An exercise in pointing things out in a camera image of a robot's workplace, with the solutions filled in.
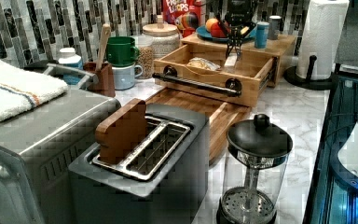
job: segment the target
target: striped dish towel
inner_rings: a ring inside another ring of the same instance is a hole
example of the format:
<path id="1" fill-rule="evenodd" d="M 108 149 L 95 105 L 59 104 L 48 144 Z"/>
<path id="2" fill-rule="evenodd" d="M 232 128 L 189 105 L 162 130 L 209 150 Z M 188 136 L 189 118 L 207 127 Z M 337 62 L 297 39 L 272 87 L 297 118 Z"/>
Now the striped dish towel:
<path id="1" fill-rule="evenodd" d="M 48 75 L 24 71 L 0 60 L 0 121 L 63 94 L 67 84 Z"/>

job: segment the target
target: kitchen counter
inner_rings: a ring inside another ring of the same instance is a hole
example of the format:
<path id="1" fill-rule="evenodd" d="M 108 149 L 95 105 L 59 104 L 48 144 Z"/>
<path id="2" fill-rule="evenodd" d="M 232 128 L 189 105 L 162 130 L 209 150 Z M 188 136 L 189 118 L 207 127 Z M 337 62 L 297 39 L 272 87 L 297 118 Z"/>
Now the kitchen counter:
<path id="1" fill-rule="evenodd" d="M 132 98 L 146 100 L 160 91 L 154 79 L 138 79 L 135 87 L 117 91 L 116 98 L 122 105 Z M 272 123 L 286 130 L 294 146 L 287 162 L 281 193 L 277 202 L 278 215 L 275 223 L 302 223 L 310 191 L 313 167 L 324 124 L 324 114 L 329 91 L 310 91 L 287 83 L 267 88 L 260 96 L 249 119 L 264 113 Z M 209 169 L 208 191 L 194 218 L 193 224 L 216 223 L 218 200 L 222 194 L 224 156 Z"/>

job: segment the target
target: french press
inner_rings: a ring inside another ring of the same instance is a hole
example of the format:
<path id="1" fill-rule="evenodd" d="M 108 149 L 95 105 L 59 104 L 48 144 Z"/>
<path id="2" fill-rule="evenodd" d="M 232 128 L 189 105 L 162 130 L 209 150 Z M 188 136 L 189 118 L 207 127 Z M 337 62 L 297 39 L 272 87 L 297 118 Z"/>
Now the french press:
<path id="1" fill-rule="evenodd" d="M 293 141 L 264 114 L 229 127 L 219 224 L 273 223 Z"/>

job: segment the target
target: stainless steel toaster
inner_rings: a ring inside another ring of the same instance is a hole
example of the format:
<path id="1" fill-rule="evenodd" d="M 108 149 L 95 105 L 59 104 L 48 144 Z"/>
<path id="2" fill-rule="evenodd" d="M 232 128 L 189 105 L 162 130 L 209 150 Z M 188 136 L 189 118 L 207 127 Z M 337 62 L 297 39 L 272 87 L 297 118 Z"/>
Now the stainless steel toaster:
<path id="1" fill-rule="evenodd" d="M 69 165 L 78 223 L 192 222 L 208 188 L 209 119 L 155 104 L 145 118 L 148 136 L 118 164 L 99 161 L 95 143 Z"/>

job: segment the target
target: mosaic tile backsplash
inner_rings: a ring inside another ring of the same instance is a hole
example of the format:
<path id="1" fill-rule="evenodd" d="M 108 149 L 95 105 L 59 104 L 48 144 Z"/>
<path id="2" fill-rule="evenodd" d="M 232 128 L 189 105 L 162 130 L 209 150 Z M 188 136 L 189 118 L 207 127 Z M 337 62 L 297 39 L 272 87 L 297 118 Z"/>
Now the mosaic tile backsplash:
<path id="1" fill-rule="evenodd" d="M 280 15 L 282 33 L 301 36 L 308 2 L 258 0 L 257 19 Z M 110 23 L 111 36 L 138 35 L 161 6 L 159 0 L 0 0 L 0 59 L 23 67 L 58 59 L 61 48 L 72 47 L 84 63 L 94 61 L 104 23 Z M 227 0 L 220 0 L 219 8 L 225 14 Z M 212 15 L 205 5 L 201 22 Z"/>

